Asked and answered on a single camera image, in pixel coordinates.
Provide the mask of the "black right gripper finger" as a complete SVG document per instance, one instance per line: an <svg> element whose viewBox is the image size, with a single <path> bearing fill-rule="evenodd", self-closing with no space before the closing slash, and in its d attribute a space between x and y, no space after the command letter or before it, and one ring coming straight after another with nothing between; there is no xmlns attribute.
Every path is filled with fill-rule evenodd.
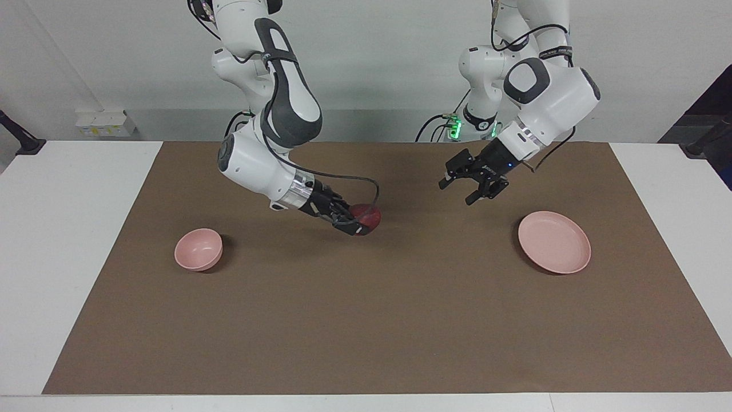
<svg viewBox="0 0 732 412"><path fill-rule="evenodd" d="M353 218L353 214L350 211L350 204L339 193L325 191L324 197L327 203L327 216L329 218Z"/></svg>
<svg viewBox="0 0 732 412"><path fill-rule="evenodd" d="M364 236L364 225L350 215L321 215L332 227L350 236Z"/></svg>

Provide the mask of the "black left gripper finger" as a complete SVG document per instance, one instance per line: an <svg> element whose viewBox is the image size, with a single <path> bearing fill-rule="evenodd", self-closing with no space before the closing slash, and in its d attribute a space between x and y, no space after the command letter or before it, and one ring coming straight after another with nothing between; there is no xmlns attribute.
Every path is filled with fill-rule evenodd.
<svg viewBox="0 0 732 412"><path fill-rule="evenodd" d="M476 160L469 149L463 149L445 164L446 172L444 177L437 184L440 190L445 190L454 180L469 179L477 182L475 174L478 172Z"/></svg>
<svg viewBox="0 0 732 412"><path fill-rule="evenodd" d="M505 176L479 175L476 179L478 188L466 196L465 203L471 205L480 199L494 199L510 184Z"/></svg>

